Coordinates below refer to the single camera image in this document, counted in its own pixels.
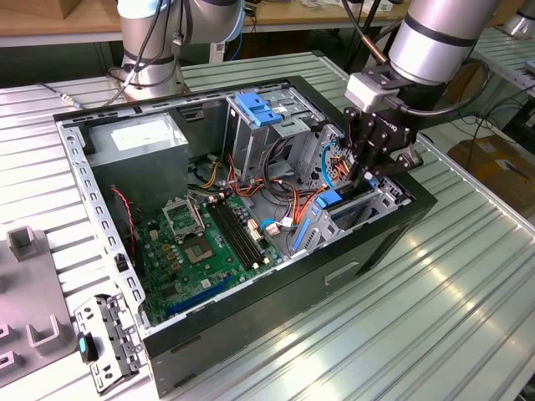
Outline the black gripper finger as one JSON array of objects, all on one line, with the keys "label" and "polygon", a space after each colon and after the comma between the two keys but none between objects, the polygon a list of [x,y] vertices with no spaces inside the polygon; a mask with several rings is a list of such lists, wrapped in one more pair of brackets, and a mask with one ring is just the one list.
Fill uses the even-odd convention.
[{"label": "black gripper finger", "polygon": [[364,163],[362,177],[365,180],[378,180],[384,176],[398,175],[423,165],[423,158],[413,148],[403,149],[394,159],[378,153],[369,155]]},{"label": "black gripper finger", "polygon": [[369,118],[366,113],[356,107],[349,106],[344,109],[344,121],[346,124],[346,147],[350,149],[354,158],[349,178],[351,181],[359,181],[365,172]]}]

